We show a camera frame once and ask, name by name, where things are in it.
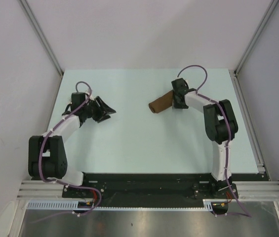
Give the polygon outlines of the aluminium frame rail front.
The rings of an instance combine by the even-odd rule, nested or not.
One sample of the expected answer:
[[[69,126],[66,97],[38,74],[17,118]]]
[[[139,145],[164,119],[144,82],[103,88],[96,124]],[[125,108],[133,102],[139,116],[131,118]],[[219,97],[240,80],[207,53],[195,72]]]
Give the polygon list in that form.
[[[235,181],[241,201],[279,201],[279,181]],[[23,181],[18,199],[61,199],[63,186],[42,181]]]

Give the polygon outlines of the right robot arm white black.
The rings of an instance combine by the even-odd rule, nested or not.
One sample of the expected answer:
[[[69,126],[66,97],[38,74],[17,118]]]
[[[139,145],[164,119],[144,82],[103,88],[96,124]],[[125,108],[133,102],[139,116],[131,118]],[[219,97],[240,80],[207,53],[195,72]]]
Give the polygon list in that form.
[[[216,101],[189,88],[183,78],[171,82],[173,96],[172,107],[188,109],[190,107],[203,113],[205,132],[213,147],[212,178],[209,181],[209,193],[221,198],[231,186],[230,171],[231,141],[238,132],[238,123],[227,99]]]

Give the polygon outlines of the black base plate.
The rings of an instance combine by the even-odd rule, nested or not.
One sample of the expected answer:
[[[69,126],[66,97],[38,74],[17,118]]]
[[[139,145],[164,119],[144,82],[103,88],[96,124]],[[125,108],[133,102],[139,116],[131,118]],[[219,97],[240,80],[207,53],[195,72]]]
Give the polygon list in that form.
[[[227,182],[201,174],[85,174],[82,185],[95,188],[102,199],[113,195],[182,195],[195,199],[223,197]]]

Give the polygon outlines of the brown cloth napkin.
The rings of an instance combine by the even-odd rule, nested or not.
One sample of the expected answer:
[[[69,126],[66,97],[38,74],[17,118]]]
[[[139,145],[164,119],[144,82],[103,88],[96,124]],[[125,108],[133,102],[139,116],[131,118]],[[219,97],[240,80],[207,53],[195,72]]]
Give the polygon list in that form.
[[[148,106],[152,113],[158,114],[170,108],[172,106],[172,100],[173,91],[171,90],[153,102],[149,103]]]

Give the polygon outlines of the aluminium frame post right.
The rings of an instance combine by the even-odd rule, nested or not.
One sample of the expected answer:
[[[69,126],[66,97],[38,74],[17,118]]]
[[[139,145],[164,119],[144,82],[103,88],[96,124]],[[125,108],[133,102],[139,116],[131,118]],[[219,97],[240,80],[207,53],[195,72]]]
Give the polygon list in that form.
[[[248,60],[250,54],[252,53],[255,45],[257,44],[258,40],[262,36],[264,29],[266,28],[268,22],[270,21],[272,15],[276,11],[279,5],[279,0],[272,0],[268,5],[265,13],[263,14],[262,19],[260,20],[256,30],[254,31],[253,36],[251,37],[244,53],[242,54],[239,62],[237,63],[235,69],[233,70],[233,74],[237,77],[241,72],[243,66],[245,65],[246,61]]]

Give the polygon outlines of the aluminium frame post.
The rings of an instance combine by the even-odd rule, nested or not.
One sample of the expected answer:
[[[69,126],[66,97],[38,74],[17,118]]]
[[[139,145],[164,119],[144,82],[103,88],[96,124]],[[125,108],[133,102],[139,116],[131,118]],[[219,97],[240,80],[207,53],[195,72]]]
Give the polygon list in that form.
[[[237,63],[235,69],[233,70],[233,74],[237,77],[241,72],[243,66],[245,65],[246,61],[248,60],[250,54],[252,53],[255,45],[257,44],[258,40],[262,36],[264,29],[266,28],[268,22],[270,21],[272,15],[276,11],[279,5],[279,0],[272,0],[268,5],[265,13],[263,14],[262,19],[260,20],[256,30],[254,31],[253,36],[251,37],[244,53],[242,54],[239,62]]]
[[[54,69],[58,73],[58,75],[62,78],[64,75],[64,71],[61,69],[60,63],[53,52],[53,49],[48,42],[47,37],[45,36],[45,33],[43,32],[39,21],[37,20],[30,4],[28,3],[27,0],[18,0],[17,1],[24,12],[26,18],[28,19],[34,33],[36,34],[42,48],[44,49],[45,53],[47,54],[50,62],[52,63]]]

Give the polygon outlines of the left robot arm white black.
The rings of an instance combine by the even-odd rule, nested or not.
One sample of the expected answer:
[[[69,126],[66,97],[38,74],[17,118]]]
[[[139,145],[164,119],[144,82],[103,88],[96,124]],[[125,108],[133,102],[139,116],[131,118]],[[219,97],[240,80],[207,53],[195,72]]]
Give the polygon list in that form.
[[[90,193],[90,185],[83,181],[84,174],[69,167],[65,142],[87,119],[100,123],[115,114],[99,96],[74,92],[62,113],[61,120],[42,135],[29,139],[28,173],[30,177],[44,182],[60,182],[73,185],[73,191],[83,198]]]

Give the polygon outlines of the aluminium frame post left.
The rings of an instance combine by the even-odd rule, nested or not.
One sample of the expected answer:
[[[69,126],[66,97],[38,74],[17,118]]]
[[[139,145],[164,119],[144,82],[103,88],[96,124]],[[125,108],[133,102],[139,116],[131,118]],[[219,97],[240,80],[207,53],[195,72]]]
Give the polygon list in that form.
[[[26,18],[28,19],[34,33],[36,34],[42,48],[44,49],[45,53],[47,54],[50,62],[52,63],[54,69],[58,73],[58,75],[62,78],[64,75],[64,71],[61,69],[60,63],[53,52],[53,49],[48,42],[47,37],[45,36],[45,33],[43,32],[39,21],[37,20],[30,4],[28,3],[27,0],[18,0],[17,1],[24,12]]]

